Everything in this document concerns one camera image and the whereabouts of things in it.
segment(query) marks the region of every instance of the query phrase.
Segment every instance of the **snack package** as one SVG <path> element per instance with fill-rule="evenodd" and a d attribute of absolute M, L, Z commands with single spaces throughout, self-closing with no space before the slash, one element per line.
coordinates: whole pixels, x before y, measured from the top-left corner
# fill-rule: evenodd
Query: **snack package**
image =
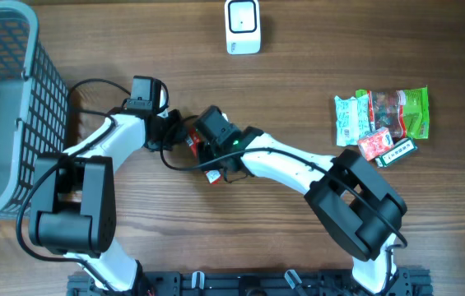
<path fill-rule="evenodd" d="M 372 160 L 393 148 L 393 139 L 388 128 L 381 127 L 374 133 L 358 140 L 358 148 L 367 160 Z"/>
<path fill-rule="evenodd" d="M 376 158 L 379 168 L 388 167 L 392 163 L 404 158 L 416 150 L 415 142 L 411 138 L 405 138 L 397 142 L 395 146 Z"/>
<path fill-rule="evenodd" d="M 198 135 L 198 132 L 194 127 L 189 128 L 188 135 L 186 136 L 186 142 L 190 150 L 192 151 L 193 155 L 197 158 L 198 157 L 198 143 L 201 142 L 201 138 Z M 210 184 L 216 184 L 221 179 L 221 173 L 217 169 L 213 169 L 210 171 L 205 171 L 205 176 L 207 176 L 208 182 Z"/>
<path fill-rule="evenodd" d="M 340 99 L 336 96 L 337 109 L 337 145 L 356 145 L 358 139 L 370 134 L 368 118 L 368 95 L 356 99 Z"/>
<path fill-rule="evenodd" d="M 374 132 L 387 127 L 392 137 L 427 139 L 430 129 L 428 87 L 416 90 L 376 92 L 357 90 L 356 96 L 368 95 L 370 127 Z"/>

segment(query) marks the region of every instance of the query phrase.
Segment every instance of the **green snack bag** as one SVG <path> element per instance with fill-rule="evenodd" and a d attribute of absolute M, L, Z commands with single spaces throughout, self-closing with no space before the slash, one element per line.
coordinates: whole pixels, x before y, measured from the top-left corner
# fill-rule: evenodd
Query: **green snack bag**
<path fill-rule="evenodd" d="M 381 127 L 387 127 L 392 137 L 428 138 L 430 129 L 428 87 L 389 92 L 356 91 L 357 97 L 366 94 L 369 97 L 372 132 Z"/>

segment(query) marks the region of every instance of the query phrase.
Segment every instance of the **small box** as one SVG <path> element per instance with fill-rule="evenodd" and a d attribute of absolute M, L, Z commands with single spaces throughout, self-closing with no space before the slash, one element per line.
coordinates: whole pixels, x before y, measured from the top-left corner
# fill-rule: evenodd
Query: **small box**
<path fill-rule="evenodd" d="M 362 137 L 356 143 L 367 160 L 372 160 L 393 148 L 393 139 L 387 127 L 379 128 L 376 132 Z"/>
<path fill-rule="evenodd" d="M 411 154 L 416 149 L 415 142 L 411 138 L 405 138 L 395 144 L 390 151 L 377 157 L 375 161 L 380 168 L 387 167 L 395 161 Z"/>

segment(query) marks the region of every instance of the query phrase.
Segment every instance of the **wire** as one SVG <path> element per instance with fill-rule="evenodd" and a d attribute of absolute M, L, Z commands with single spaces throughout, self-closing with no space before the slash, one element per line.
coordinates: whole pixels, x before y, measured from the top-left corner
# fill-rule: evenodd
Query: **wire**
<path fill-rule="evenodd" d="M 234 183 L 234 182 L 237 182 L 237 181 L 246 179 L 246 178 L 248 178 L 248 177 L 249 177 L 249 174 L 246 173 L 243 177 L 238 177 L 238 178 L 229 180 L 228 169 L 226 169 L 226 168 L 223 169 L 223 179 L 225 180 L 225 182 L 227 182 L 227 183 L 229 183 L 229 184 L 232 184 L 232 183 Z"/>
<path fill-rule="evenodd" d="M 102 78 L 90 78 L 90 79 L 85 79 L 83 81 L 79 81 L 74 86 L 72 86 L 72 88 L 69 89 L 69 91 L 67 93 L 67 98 L 66 98 L 67 102 L 69 103 L 69 100 L 71 98 L 71 93 L 73 91 L 75 91 L 78 86 L 85 85 L 86 83 L 91 83 L 91 82 L 104 82 L 104 83 L 107 83 L 109 85 L 117 87 L 118 89 L 122 90 L 123 92 L 127 93 L 128 95 L 132 95 L 132 93 L 130 93 L 129 90 L 125 89 L 123 86 L 118 85 L 117 83 L 115 83 L 113 81 L 108 81 L 108 80 L 102 79 Z"/>
<path fill-rule="evenodd" d="M 57 163 L 52 166 L 50 169 L 48 169 L 47 172 L 45 172 L 39 179 L 38 181 L 33 184 L 33 187 L 30 189 L 29 194 L 27 195 L 26 199 L 22 202 L 20 209 L 18 210 L 18 215 L 16 216 L 16 240 L 18 241 L 18 244 L 20 244 L 20 247 L 30 256 L 32 256 L 35 259 L 41 260 L 41 261 L 49 261 L 49 262 L 75 262 L 84 267 L 84 269 L 88 270 L 91 275 L 93 275 L 100 283 L 102 283 L 109 291 L 114 291 L 113 288 L 109 285 L 109 283 L 100 275 L 94 268 L 91 267 L 91 265 L 82 259 L 79 258 L 61 258 L 61 257 L 46 257 L 42 256 L 35 251 L 33 251 L 30 247 L 26 245 L 26 241 L 24 240 L 22 234 L 21 234 L 21 224 L 22 220 L 24 217 L 24 213 L 26 212 L 26 208 L 29 205 L 29 201 L 33 198 L 35 192 L 38 190 L 38 188 L 42 185 L 42 183 L 52 174 L 54 173 L 58 168 L 60 168 L 60 165 L 66 161 L 72 160 L 73 158 L 77 157 L 78 155 L 88 151 L 92 146 L 97 144 L 99 141 L 101 141 L 105 136 L 110 134 L 116 126 L 115 119 L 111 117 L 111 115 L 107 113 L 102 113 L 98 111 L 91 111 L 91 110 L 86 110 L 86 109 L 79 109 L 76 107 L 73 107 L 70 103 L 70 98 L 71 98 L 71 93 L 77 89 L 78 86 L 84 85 L 86 83 L 90 82 L 104 82 L 107 84 L 110 84 L 112 86 L 115 86 L 119 88 L 120 90 L 124 91 L 125 93 L 129 94 L 129 91 L 123 88 L 122 86 L 112 82 L 112 81 L 107 81 L 104 79 L 100 78 L 92 78 L 92 79 L 86 79 L 84 81 L 80 81 L 76 83 L 67 93 L 67 98 L 66 101 L 68 102 L 68 106 L 70 106 L 70 110 L 76 113 L 87 113 L 87 114 L 92 114 L 92 115 L 99 115 L 103 116 L 105 118 L 108 118 L 111 121 L 111 124 L 109 125 L 108 129 L 102 132 L 97 138 L 93 139 L 84 147 L 82 147 L 80 150 L 76 151 L 75 153 L 72 153 L 70 155 L 62 157 L 60 160 L 57 161 Z"/>
<path fill-rule="evenodd" d="M 128 102 L 128 100 L 129 100 L 128 98 L 123 99 L 123 103 L 120 105 L 121 109 L 124 109 L 124 105 Z"/>
<path fill-rule="evenodd" d="M 390 283 L 391 282 L 391 270 L 392 270 L 392 265 L 393 265 L 392 264 L 392 261 L 393 261 L 393 259 L 392 259 L 393 249 L 394 248 L 406 248 L 407 247 L 406 238 L 404 238 L 404 236 L 397 229 L 395 229 L 395 227 L 393 227 L 393 225 L 391 225 L 391 223 L 389 223 L 389 221 L 387 221 L 386 218 L 382 214 L 380 214 L 377 210 L 375 210 L 363 197 L 361 197 L 360 194 L 358 192 L 356 192 L 354 188 L 349 187 L 340 178 L 337 178 L 336 176 L 332 175 L 326 169 L 319 167 L 318 165 L 316 165 L 316 163 L 305 160 L 305 159 L 303 159 L 303 158 L 301 158 L 301 157 L 299 157 L 297 155 L 294 155 L 294 154 L 292 154 L 290 152 L 287 152 L 287 151 L 284 151 L 284 150 L 278 150 L 278 149 L 274 149 L 274 148 L 270 148 L 270 147 L 260 147 L 260 148 L 251 148 L 251 149 L 244 149 L 244 150 L 238 150 L 238 151 L 235 151 L 235 152 L 231 152 L 229 154 L 226 154 L 226 155 L 220 156 L 218 158 L 215 158 L 214 160 L 209 160 L 209 161 L 207 161 L 205 163 L 194 165 L 192 167 L 178 168 L 178 167 L 174 167 L 173 165 L 169 164 L 165 159 L 162 143 L 165 141 L 165 139 L 168 137 L 168 135 L 174 130 L 175 127 L 177 127 L 179 125 L 182 125 L 183 123 L 185 123 L 188 120 L 193 119 L 195 117 L 196 116 L 189 116 L 189 117 L 183 119 L 181 122 L 179 122 L 177 125 L 174 125 L 173 127 L 171 127 L 166 132 L 166 134 L 165 134 L 165 136 L 163 138 L 163 141 L 160 144 L 160 159 L 162 160 L 163 164 L 165 164 L 165 166 L 167 168 L 173 169 L 173 170 L 176 170 L 176 171 L 181 171 L 181 172 L 188 172 L 188 171 L 193 171 L 193 170 L 197 170 L 197 169 L 202 169 L 202 168 L 204 168 L 204 167 L 206 167 L 206 166 L 208 166 L 210 164 L 219 163 L 222 160 L 226 160 L 226 159 L 229 159 L 229 158 L 237 156 L 237 155 L 243 155 L 245 153 L 253 153 L 253 152 L 272 153 L 272 152 L 274 152 L 274 153 L 278 153 L 278 154 L 281 154 L 281 155 L 291 157 L 292 159 L 298 160 L 299 162 L 311 167 L 312 169 L 318 170 L 320 173 L 323 173 L 323 175 L 325 177 L 330 178 L 335 183 L 337 183 L 339 186 L 342 186 L 344 189 L 346 189 L 351 195 L 353 195 L 358 201 L 360 201 L 374 216 L 379 218 L 379 220 L 382 223 L 384 223 L 389 228 L 389 230 L 391 230 L 391 232 L 394 233 L 398 237 L 398 239 L 400 239 L 400 241 L 402 242 L 402 244 L 394 244 L 394 245 L 388 246 L 386 248 L 386 253 L 388 254 L 388 258 L 387 258 L 388 259 L 387 260 L 387 274 L 386 274 L 386 280 L 384 282 L 384 288 L 382 289 L 382 291 L 379 292 L 379 294 L 383 294 L 384 291 L 387 291 L 387 289 L 389 289 L 389 286 L 391 284 Z"/>

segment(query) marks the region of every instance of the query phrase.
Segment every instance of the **robotic arm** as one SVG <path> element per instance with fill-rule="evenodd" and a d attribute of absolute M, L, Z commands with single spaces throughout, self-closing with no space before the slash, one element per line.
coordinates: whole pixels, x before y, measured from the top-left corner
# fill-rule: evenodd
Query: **robotic arm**
<path fill-rule="evenodd" d="M 200 162 L 242 150 L 270 148 L 280 151 L 275 153 L 267 149 L 244 153 L 240 157 L 221 161 L 213 169 L 244 171 L 254 177 L 270 178 L 304 194 L 331 237 L 353 256 L 353 278 L 372 293 L 383 290 L 388 273 L 387 250 L 396 236 L 370 211 L 370 207 L 396 230 L 401 227 L 401 218 L 406 214 L 407 207 L 366 160 L 352 150 L 345 150 L 336 158 L 297 150 L 254 127 L 240 131 L 222 116 L 216 106 L 205 110 L 194 126 L 207 139 L 204 146 L 198 147 Z M 289 157 L 289 154 L 302 160 Z M 363 201 L 355 199 L 347 205 L 342 200 L 346 189 L 331 178 L 325 178 L 322 172 L 303 160 L 316 164 L 350 188 L 359 185 Z M 392 258 L 390 264 L 390 273 L 394 274 L 396 266 Z"/>
<path fill-rule="evenodd" d="M 129 257 L 114 238 L 114 173 L 135 150 L 146 147 L 154 151 L 162 146 L 169 150 L 183 141 L 186 131 L 178 128 L 168 142 L 161 143 L 166 131 L 178 126 L 181 118 L 178 110 L 168 112 L 166 107 L 164 84 L 153 78 L 136 76 L 127 107 L 112 110 L 116 113 L 112 116 L 115 129 L 92 149 L 66 162 L 33 196 L 29 225 L 31 242 L 46 247 L 53 254 L 87 261 L 103 278 L 97 279 L 86 270 L 100 289 L 128 295 L 156 294 L 142 273 L 140 263 Z M 110 124 L 111 121 L 106 120 L 99 130 L 81 144 L 65 150 L 64 154 L 80 150 L 105 132 Z M 383 289 L 387 281 L 386 250 L 393 244 L 395 235 L 370 207 L 395 229 L 400 229 L 407 208 L 367 161 L 350 150 L 338 157 L 310 154 L 286 146 L 254 127 L 240 131 L 215 106 L 203 112 L 194 126 L 206 138 L 198 147 L 202 164 L 229 153 L 258 149 L 224 158 L 203 169 L 244 171 L 251 176 L 271 178 L 304 194 L 331 237 L 353 256 L 354 279 L 372 293 Z M 61 157 L 59 154 L 41 155 L 35 164 L 35 180 Z M 323 171 L 298 159 L 307 160 Z M 341 199 L 346 189 L 324 177 L 326 173 L 348 187 L 360 185 L 360 195 L 368 205 L 360 200 L 347 205 Z M 82 191 L 80 203 L 59 198 L 62 193 L 77 190 Z"/>

